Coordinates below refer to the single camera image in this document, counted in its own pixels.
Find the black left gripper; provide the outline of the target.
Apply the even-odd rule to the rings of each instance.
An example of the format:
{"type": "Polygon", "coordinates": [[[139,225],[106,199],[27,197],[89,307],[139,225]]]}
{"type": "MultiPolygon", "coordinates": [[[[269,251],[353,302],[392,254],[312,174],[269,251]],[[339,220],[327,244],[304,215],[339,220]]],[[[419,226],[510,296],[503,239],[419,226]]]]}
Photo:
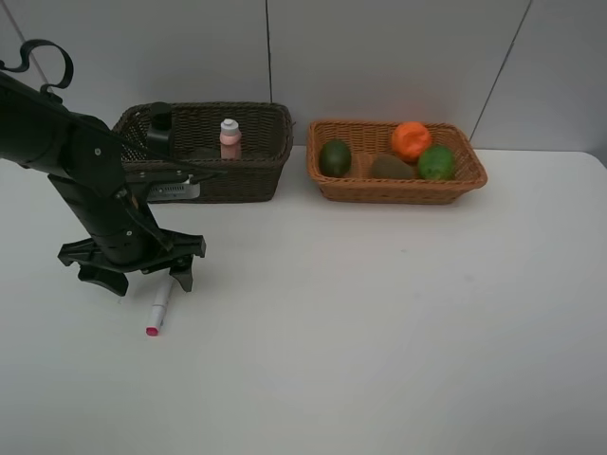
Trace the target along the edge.
{"type": "Polygon", "coordinates": [[[162,229],[171,244],[167,250],[156,238],[144,231],[125,231],[115,235],[92,236],[62,245],[58,259],[65,265],[80,264],[81,282],[95,284],[119,297],[124,297],[129,282],[123,273],[151,273],[169,268],[184,292],[193,290],[193,257],[203,258],[206,242],[201,235],[190,235],[162,229]]]}

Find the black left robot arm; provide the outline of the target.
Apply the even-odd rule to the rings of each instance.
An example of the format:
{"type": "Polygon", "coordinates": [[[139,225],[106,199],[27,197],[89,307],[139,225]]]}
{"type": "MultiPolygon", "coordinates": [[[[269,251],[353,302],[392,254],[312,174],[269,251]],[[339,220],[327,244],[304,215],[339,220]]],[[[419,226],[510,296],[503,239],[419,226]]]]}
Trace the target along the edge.
{"type": "Polygon", "coordinates": [[[128,181],[124,142],[102,121],[69,112],[8,75],[1,77],[1,156],[48,180],[88,233],[58,254],[78,264],[82,282],[125,296],[127,276],[168,270],[193,288],[192,264],[206,252],[201,235],[161,228],[147,198],[153,182],[128,181]]]}

